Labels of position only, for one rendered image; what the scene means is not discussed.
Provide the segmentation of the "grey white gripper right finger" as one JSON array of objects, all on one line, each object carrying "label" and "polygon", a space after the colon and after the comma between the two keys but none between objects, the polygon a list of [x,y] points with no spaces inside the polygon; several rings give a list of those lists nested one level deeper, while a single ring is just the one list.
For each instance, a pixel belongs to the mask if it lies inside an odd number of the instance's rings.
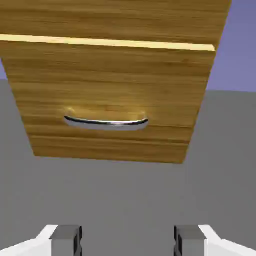
[{"label": "grey white gripper right finger", "polygon": [[173,256],[256,256],[256,250],[222,239],[208,224],[175,225]]}]

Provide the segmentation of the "light wood drawer front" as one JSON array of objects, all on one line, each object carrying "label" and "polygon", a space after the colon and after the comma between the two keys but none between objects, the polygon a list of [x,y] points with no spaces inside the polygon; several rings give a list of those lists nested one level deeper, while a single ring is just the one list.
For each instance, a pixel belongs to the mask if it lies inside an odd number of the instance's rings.
[{"label": "light wood drawer front", "polygon": [[232,0],[0,0],[0,34],[218,46]]},{"label": "light wood drawer front", "polygon": [[[212,44],[0,34],[0,59],[37,157],[182,163],[215,56]],[[65,115],[148,125],[90,130],[67,125]]]}]

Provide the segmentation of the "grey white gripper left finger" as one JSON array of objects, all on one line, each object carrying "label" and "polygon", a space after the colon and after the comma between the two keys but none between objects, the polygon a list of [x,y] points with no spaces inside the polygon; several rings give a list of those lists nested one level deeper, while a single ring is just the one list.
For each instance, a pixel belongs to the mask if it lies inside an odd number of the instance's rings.
[{"label": "grey white gripper left finger", "polygon": [[83,228],[47,224],[37,237],[0,250],[0,256],[83,256]]}]

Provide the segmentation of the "light wood cabinet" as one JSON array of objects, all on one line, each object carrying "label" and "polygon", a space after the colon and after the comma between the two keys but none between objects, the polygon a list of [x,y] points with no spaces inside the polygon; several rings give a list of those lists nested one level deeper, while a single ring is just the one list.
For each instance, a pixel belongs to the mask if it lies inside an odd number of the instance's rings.
[{"label": "light wood cabinet", "polygon": [[0,0],[37,157],[181,164],[232,0]]}]

